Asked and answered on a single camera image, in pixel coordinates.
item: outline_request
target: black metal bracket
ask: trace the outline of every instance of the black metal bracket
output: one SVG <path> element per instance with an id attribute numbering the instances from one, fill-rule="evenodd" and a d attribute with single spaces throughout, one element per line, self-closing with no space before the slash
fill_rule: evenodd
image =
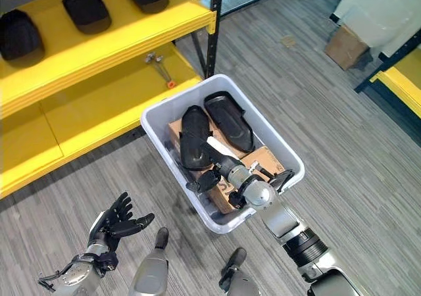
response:
<path id="1" fill-rule="evenodd" d="M 354 90 L 357 93 L 363 91 L 371 84 L 370 79 L 373 78 L 379 71 L 386 71 L 390 67 L 397 64 L 403 57 L 408 55 L 411 51 L 421 43 L 421 30 L 417 31 L 401 48 L 399 48 L 390 58 L 384 61 L 379 68 L 375 69 L 363 82 L 359 84 Z"/>
<path id="2" fill-rule="evenodd" d="M 210 10 L 216 11 L 215 32 L 208 34 L 208 51 L 206 58 L 205 78 L 214 75 L 216 62 L 216 46 L 218 44 L 219 23 L 221 19 L 222 0 L 210 0 Z"/>

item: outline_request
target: yellow shelf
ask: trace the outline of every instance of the yellow shelf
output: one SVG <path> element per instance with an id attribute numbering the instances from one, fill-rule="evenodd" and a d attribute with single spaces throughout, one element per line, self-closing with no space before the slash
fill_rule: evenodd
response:
<path id="1" fill-rule="evenodd" d="M 47 54 L 25 69 L 0 59 L 1 118 L 199 28 L 212 31 L 216 19 L 198 0 L 170 0 L 157 14 L 142 13 L 131 0 L 104 2 L 112 25 L 94 36 L 77 31 L 61 0 L 19 8 L 39 28 Z"/>
<path id="2" fill-rule="evenodd" d="M 10 129 L 3 137 L 7 170 L 2 178 L 7 183 L 0 198 L 135 128 L 145 108 L 201 81 L 171 43 L 155 50 L 164 55 L 178 84 L 174 89 L 145 64 L 143 54 L 41 100 L 44 114 L 31 106 L 2 120 Z M 27 120 L 13 129 L 29 117 L 36 122 Z"/>
<path id="3" fill-rule="evenodd" d="M 1 126 L 0 198 L 3 198 L 63 154 L 37 103 L 5 118 Z"/>
<path id="4" fill-rule="evenodd" d="M 395 65 L 395 68 L 421 89 L 421 49 L 411 51 Z"/>
<path id="5" fill-rule="evenodd" d="M 413 84 L 395 67 L 385 72 L 378 72 L 370 81 L 373 82 L 376 79 L 379 79 L 421 118 L 421 88 Z"/>

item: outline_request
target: plastic tote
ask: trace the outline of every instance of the plastic tote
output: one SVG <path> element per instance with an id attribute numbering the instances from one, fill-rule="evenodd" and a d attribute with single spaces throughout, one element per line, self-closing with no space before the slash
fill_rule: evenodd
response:
<path id="1" fill-rule="evenodd" d="M 254 131 L 256 148 L 266 145 L 285 168 L 294 170 L 294 177 L 284 185 L 282 191 L 289 189 L 303 179 L 304 164 L 252 102 L 225 75 L 215 75 L 146 109 L 141 116 L 141 125 L 176 177 L 183 192 L 187 195 L 207 228 L 217 234 L 226 234 L 251 217 L 255 210 L 246 208 L 229 214 L 221 214 L 206 193 L 198 195 L 188 190 L 186 183 L 190 180 L 188 179 L 189 172 L 181 166 L 180 156 L 171 146 L 168 129 L 168 123 L 180 119 L 189 106 L 200 105 L 203 107 L 203 99 L 217 91 L 228 91 L 245 110 L 244 118 Z"/>

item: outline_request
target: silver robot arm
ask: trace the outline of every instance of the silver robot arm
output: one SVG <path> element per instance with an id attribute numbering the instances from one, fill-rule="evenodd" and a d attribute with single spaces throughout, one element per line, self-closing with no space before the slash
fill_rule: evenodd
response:
<path id="1" fill-rule="evenodd" d="M 241 161 L 219 153 L 208 143 L 203 143 L 202 147 L 215 164 L 212 174 L 225 177 L 237 189 L 230 194 L 230 203 L 239 209 L 248 205 L 257 211 L 268 230 L 296 263 L 304 280 L 312 284 L 309 295 L 367 295 L 363 286 L 334 251 L 282 203 L 278 192 L 290 176 L 273 176 L 259 165 L 254 165 L 254 168 L 270 178 L 269 182 L 265 182 Z M 250 289 L 242 295 L 256 294 Z"/>
<path id="2" fill-rule="evenodd" d="M 117 267 L 116 250 L 120 239 L 142 231 L 155 217 L 148 214 L 130 219 L 133 216 L 130 201 L 127 192 L 124 192 L 108 210 L 99 214 L 89 231 L 85 253 L 76 255 L 63 270 L 38 279 L 38 284 L 52 291 L 54 296 L 93 295 L 101 278 Z M 56 290 L 48 282 L 57 278 L 62 278 L 62 284 Z"/>

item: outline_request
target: cardboard box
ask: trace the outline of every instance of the cardboard box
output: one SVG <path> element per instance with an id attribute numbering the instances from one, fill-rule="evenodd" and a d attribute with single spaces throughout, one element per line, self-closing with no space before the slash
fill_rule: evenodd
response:
<path id="1" fill-rule="evenodd" d="M 285 168 L 282 166 L 282 164 L 266 146 L 260 147 L 259 149 L 253 151 L 249 155 L 242 158 L 241 161 L 247 168 L 249 168 L 253 162 L 257 161 L 261 167 L 265 168 L 272 174 L 279 174 L 285 171 Z M 258 174 L 265 181 L 269 180 L 267 176 L 257 170 L 254 170 L 253 174 Z M 212 199 L 212 202 L 219 208 L 222 214 L 228 214 L 235 210 L 235 208 L 228 201 L 230 193 L 234 191 L 234 187 L 227 183 L 225 180 L 221 180 L 220 184 L 221 185 L 218 187 L 214 187 L 209 191 L 209 197 Z"/>
<path id="2" fill-rule="evenodd" d="M 324 52 L 332 58 L 342 69 L 354 66 L 360 56 L 368 49 L 346 25 L 340 26 L 331 38 Z"/>
<path id="3" fill-rule="evenodd" d="M 175 122 L 169 123 L 168 125 L 170 130 L 170 140 L 174 145 L 174 148 L 180 152 L 180 135 L 179 133 L 182 130 L 182 120 L 177 120 Z M 243 161 L 243 163 L 250 167 L 254 161 L 257 161 L 263 168 L 267 169 L 270 173 L 280 173 L 283 172 L 285 169 L 279 163 L 279 161 L 275 158 L 275 156 L 270 152 L 268 147 L 263 146 L 250 154 L 246 154 L 243 151 L 232 147 L 225 137 L 222 135 L 221 131 L 216 127 L 214 122 L 210 119 L 209 121 L 209 128 L 210 131 L 213 132 L 213 137 L 215 137 L 218 141 L 222 142 L 224 145 L 229 147 L 231 151 Z M 205 171 L 190 171 L 191 174 L 197 179 L 201 176 Z M 254 174 L 258 174 L 262 176 L 265 181 L 268 181 L 268 177 L 264 174 L 261 174 L 259 171 L 254 171 Z M 234 191 L 234 187 L 228 183 L 224 178 L 220 180 L 220 182 L 209 191 L 209 197 L 212 202 L 218 207 L 222 214 L 229 214 L 230 212 L 235 211 L 236 209 L 228 202 L 230 193 Z"/>

